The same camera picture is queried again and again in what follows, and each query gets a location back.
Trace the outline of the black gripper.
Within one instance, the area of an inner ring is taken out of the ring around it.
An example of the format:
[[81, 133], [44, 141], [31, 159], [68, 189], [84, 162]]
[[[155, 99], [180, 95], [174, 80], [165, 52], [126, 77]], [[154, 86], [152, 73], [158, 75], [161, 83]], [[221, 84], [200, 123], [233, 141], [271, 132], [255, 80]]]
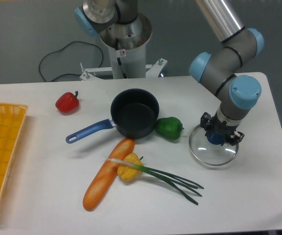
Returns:
[[205, 131], [204, 136], [208, 140], [224, 140], [223, 143], [230, 146], [235, 146], [244, 138], [242, 132], [236, 131], [238, 124], [229, 124], [228, 120], [221, 118], [217, 113], [211, 116], [205, 112], [200, 118], [200, 127]]

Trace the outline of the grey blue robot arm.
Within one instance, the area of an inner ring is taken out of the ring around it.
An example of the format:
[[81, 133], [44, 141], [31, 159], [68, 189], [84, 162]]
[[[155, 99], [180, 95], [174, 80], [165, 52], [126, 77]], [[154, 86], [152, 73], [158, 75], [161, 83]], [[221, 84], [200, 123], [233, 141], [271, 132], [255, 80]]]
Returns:
[[[264, 39], [246, 28], [231, 5], [224, 0], [199, 0], [204, 17], [222, 44], [214, 55], [203, 52], [189, 67], [189, 74], [221, 104], [214, 116], [203, 114], [200, 127], [215, 145], [236, 145], [244, 135], [237, 127], [261, 94], [257, 79], [236, 71], [260, 53]], [[138, 12], [135, 0], [86, 0], [74, 11], [82, 29], [99, 36], [108, 46], [115, 79], [146, 75], [146, 43], [152, 35], [149, 19]]]

